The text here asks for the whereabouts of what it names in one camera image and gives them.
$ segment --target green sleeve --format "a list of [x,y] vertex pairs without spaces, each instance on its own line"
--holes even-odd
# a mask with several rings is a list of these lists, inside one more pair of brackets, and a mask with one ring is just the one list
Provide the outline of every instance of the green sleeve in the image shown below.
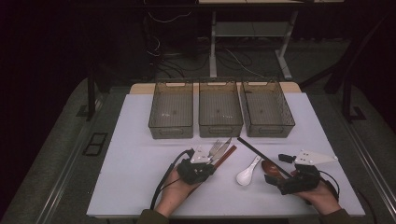
[[162,214],[150,210],[143,210],[140,218],[137,220],[137,224],[168,224],[169,220]]
[[320,218],[323,224],[353,224],[355,221],[345,209],[340,209]]

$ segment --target white ceramic spoon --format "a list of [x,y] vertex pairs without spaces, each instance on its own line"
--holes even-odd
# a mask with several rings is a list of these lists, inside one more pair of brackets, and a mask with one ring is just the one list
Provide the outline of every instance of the white ceramic spoon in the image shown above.
[[261,159],[262,158],[260,156],[256,156],[256,158],[254,158],[253,162],[249,165],[249,167],[236,176],[236,182],[238,182],[238,184],[242,186],[247,186],[248,184],[250,184],[254,167],[256,167],[257,163],[259,163]]

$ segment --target person's right hand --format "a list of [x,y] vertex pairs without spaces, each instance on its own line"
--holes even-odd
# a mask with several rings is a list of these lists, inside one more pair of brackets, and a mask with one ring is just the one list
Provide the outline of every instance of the person's right hand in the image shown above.
[[334,198],[329,187],[323,181],[319,181],[319,184],[315,189],[298,192],[294,195],[311,202],[323,216],[341,209],[340,204]]

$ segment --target gray floor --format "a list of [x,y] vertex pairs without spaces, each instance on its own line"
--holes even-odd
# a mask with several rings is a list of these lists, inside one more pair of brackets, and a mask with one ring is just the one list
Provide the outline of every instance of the gray floor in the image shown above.
[[[202,54],[196,59],[178,57],[169,50],[165,61],[171,63],[166,64],[173,63],[172,66],[177,64],[182,68],[177,71],[162,66],[165,72],[160,71],[158,77],[168,77],[168,74],[172,77],[181,76],[180,71],[185,77],[207,77],[208,51],[205,42],[202,45]],[[218,62],[218,76],[256,76],[241,69],[234,55],[250,71],[262,76],[279,77],[282,80],[274,55],[274,49],[280,46],[279,41],[272,39],[239,41],[236,46],[237,48],[235,43],[231,44],[229,40],[219,41],[218,58],[222,62]],[[347,46],[347,41],[334,40],[291,42],[286,53],[286,61],[289,63],[293,81],[304,81],[327,68],[343,55]],[[323,78],[304,91],[308,93],[332,148],[338,155],[349,181],[356,188],[366,211],[367,216],[356,219],[359,223],[374,223],[376,216],[377,223],[395,223],[394,217],[384,203],[381,190],[378,190],[384,185],[378,186],[360,159],[363,147],[375,162],[379,173],[386,179],[385,184],[390,189],[396,189],[396,181],[393,178],[396,175],[393,169],[393,163],[396,161],[395,134],[356,88],[353,89],[352,105],[358,106],[367,120],[357,120],[353,124],[346,123],[339,112],[341,92],[335,95],[325,94],[322,90],[325,82],[326,78]],[[86,211],[129,87],[115,87],[109,94],[98,94],[98,111],[91,121],[86,121],[85,117],[77,116],[81,107],[87,104],[86,86],[84,80],[70,96],[2,223],[107,223],[103,219],[87,217]],[[104,149],[97,157],[83,156],[81,152],[93,133],[108,133]],[[370,206],[374,208],[374,213],[370,210]],[[242,220],[238,223],[244,222],[274,223],[265,220]],[[111,223],[132,223],[132,220],[112,219]],[[292,218],[289,223],[316,224],[318,219]]]

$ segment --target person's left hand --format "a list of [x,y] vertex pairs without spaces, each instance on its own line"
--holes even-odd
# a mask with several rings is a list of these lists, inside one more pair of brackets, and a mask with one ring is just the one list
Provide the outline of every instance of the person's left hand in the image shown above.
[[173,169],[166,178],[164,186],[170,184],[163,189],[160,202],[157,204],[155,211],[170,217],[171,214],[186,200],[192,190],[196,189],[200,184],[189,185],[180,179],[177,168]]

